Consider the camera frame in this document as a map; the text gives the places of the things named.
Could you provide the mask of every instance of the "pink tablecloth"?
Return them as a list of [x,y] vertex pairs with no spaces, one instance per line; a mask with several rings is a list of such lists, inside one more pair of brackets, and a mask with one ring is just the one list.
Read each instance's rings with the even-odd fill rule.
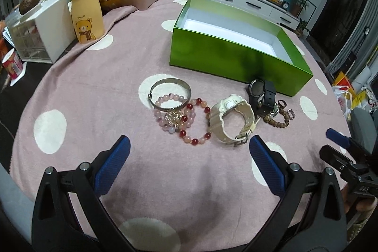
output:
[[[171,31],[185,1],[159,0],[146,11],[122,7],[108,13],[101,40],[77,44],[45,75],[23,112],[13,147],[11,176],[34,199],[46,167],[74,169],[127,135],[131,154],[101,201],[132,244],[145,251],[213,251],[245,244],[278,202],[248,144],[234,148],[213,136],[192,146],[155,122],[147,94],[164,77],[185,80],[192,97],[210,106],[230,94],[247,98],[242,83],[169,66]],[[277,95],[296,113],[288,128],[261,121],[255,133],[288,162],[322,171],[321,146],[335,146],[326,130],[348,135],[348,127],[318,64],[295,34],[287,33],[314,77],[292,98]],[[161,87],[159,94],[179,92]],[[205,114],[196,112],[188,134],[201,137]],[[242,123],[237,114],[226,119],[230,132]],[[83,229],[93,235],[75,196],[73,203]]]

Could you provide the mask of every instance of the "metal screw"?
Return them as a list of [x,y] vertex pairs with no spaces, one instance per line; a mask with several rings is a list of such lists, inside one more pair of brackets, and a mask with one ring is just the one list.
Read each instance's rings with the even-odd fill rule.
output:
[[90,164],[88,162],[82,162],[79,166],[80,170],[82,171],[86,171],[88,170],[90,167]]
[[332,175],[335,171],[333,171],[333,169],[330,167],[326,167],[326,172],[327,174]]
[[292,169],[293,171],[299,171],[300,167],[297,163],[291,163],[290,169]]
[[46,173],[46,174],[52,174],[52,172],[54,172],[54,167],[48,167],[48,168],[46,168],[46,170],[45,170],[45,173]]

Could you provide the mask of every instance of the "green box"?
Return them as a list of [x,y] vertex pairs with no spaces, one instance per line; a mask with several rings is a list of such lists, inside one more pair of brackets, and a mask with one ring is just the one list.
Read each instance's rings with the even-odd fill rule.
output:
[[294,96],[313,76],[278,25],[214,0],[188,0],[173,29],[170,65],[248,83],[271,80]]

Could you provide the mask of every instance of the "rhinestone flower charm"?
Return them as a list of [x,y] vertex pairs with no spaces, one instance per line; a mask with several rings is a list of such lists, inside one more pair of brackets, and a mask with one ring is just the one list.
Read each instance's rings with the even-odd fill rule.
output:
[[178,128],[178,126],[180,125],[181,117],[183,115],[184,114],[181,111],[168,111],[164,117],[169,126]]

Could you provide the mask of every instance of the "watch buckle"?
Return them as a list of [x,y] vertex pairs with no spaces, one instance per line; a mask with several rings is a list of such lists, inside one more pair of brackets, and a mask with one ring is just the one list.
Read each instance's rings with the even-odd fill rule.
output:
[[246,144],[248,141],[249,141],[249,131],[247,131],[244,140],[237,141],[237,142],[234,143],[234,147],[240,146],[242,144]]

